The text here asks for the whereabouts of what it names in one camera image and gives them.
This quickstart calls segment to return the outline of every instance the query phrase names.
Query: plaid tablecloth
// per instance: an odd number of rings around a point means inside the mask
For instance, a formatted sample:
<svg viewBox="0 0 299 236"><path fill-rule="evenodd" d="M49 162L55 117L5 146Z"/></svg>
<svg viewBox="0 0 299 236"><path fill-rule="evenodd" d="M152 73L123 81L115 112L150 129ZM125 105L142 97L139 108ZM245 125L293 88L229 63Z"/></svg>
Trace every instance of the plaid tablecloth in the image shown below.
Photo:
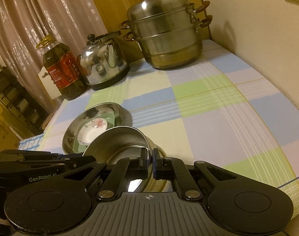
<svg viewBox="0 0 299 236"><path fill-rule="evenodd" d="M35 151L39 146L45 134L42 133L20 141L19 150Z"/></svg>
<svg viewBox="0 0 299 236"><path fill-rule="evenodd" d="M159 71L144 60L126 79L64 101L37 150L63 153L72 120L103 102L125 108L168 156L205 160L286 192L299 213L299 111L267 79L211 40L182 69Z"/></svg>

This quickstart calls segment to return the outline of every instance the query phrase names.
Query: yellow bottle cap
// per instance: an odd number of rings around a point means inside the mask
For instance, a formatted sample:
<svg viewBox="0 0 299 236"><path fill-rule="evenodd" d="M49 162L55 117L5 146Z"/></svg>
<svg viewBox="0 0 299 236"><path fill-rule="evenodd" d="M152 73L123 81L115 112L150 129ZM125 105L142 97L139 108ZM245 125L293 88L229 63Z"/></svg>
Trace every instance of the yellow bottle cap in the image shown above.
<svg viewBox="0 0 299 236"><path fill-rule="evenodd" d="M36 45L36 49L41 49L41 48L44 48L44 47L47 47L48 45L50 45L52 42L55 42L56 39L48 34L46 35L43 40L41 42L39 42L37 45Z"/></svg>

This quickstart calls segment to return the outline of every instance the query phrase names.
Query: black circular pad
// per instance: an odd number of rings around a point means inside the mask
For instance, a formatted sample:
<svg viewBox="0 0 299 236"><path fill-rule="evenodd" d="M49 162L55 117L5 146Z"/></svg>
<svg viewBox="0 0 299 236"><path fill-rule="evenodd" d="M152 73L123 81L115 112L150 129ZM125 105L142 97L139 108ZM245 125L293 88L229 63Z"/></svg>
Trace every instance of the black circular pad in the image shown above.
<svg viewBox="0 0 299 236"><path fill-rule="evenodd" d="M207 201L208 212L236 234L271 234L283 229L293 214L284 192L248 179L221 181Z"/></svg>
<svg viewBox="0 0 299 236"><path fill-rule="evenodd" d="M56 234L85 219L90 197L81 181L58 176L13 191L4 204L5 214L18 231Z"/></svg>
<svg viewBox="0 0 299 236"><path fill-rule="evenodd" d="M235 204L246 212L259 213L271 206L271 200L268 196L261 193L244 192L235 197Z"/></svg>
<svg viewBox="0 0 299 236"><path fill-rule="evenodd" d="M42 191L31 195L28 200L28 206L34 211L49 212L61 207L64 197L57 192Z"/></svg>

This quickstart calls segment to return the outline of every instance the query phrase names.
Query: metal screw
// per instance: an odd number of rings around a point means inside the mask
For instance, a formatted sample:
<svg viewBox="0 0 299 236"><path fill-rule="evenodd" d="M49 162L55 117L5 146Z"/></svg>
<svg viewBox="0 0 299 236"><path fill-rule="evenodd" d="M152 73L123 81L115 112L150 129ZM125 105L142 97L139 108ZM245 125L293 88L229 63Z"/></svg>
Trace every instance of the metal screw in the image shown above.
<svg viewBox="0 0 299 236"><path fill-rule="evenodd" d="M199 197L201 194L196 191L196 190L189 190L189 191L186 191L185 192L185 195L188 197L188 198L197 198Z"/></svg>
<svg viewBox="0 0 299 236"><path fill-rule="evenodd" d="M99 196L102 198L110 198L112 196L114 196L113 191L110 190L103 190L99 192Z"/></svg>

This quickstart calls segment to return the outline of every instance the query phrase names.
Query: kettle base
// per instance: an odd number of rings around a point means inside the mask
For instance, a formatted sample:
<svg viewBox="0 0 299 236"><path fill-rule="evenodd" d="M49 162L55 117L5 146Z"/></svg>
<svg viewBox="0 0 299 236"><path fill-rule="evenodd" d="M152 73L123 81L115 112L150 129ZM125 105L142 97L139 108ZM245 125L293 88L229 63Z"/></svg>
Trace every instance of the kettle base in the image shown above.
<svg viewBox="0 0 299 236"><path fill-rule="evenodd" d="M129 70L130 70L130 67L127 66L126 68L124 68L120 73L118 73L114 77L112 77L112 78L110 78L110 79L108 79L106 81L97 83L97 84L89 85L89 87L92 90L101 90L101 89L108 88L111 85L114 85L115 83L117 83L120 80L122 80L128 74Z"/></svg>

